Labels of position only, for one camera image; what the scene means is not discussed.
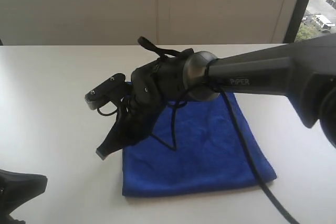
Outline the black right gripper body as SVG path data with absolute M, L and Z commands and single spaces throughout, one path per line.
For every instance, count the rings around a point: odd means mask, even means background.
M 117 141 L 121 148 L 138 144 L 152 133 L 165 108 L 157 84 L 157 63 L 136 68 L 131 74 L 131 93 L 127 98 L 127 113 L 118 125 Z

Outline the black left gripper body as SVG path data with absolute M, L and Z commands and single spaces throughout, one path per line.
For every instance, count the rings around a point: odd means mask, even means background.
M 41 174 L 26 174 L 1 170 L 1 223 L 25 223 L 25 220 L 15 219 L 11 213 L 43 194 L 48 178 Z

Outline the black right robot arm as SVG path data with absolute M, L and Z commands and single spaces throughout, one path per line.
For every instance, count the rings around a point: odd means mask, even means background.
M 286 96 L 305 127 L 319 122 L 335 143 L 335 35 L 226 58 L 159 48 L 145 37 L 138 43 L 158 58 L 136 68 L 130 83 L 118 73 L 91 91 L 94 110 L 109 102 L 117 108 L 116 121 L 96 150 L 101 159 L 149 137 L 169 102 L 178 107 L 225 92 Z

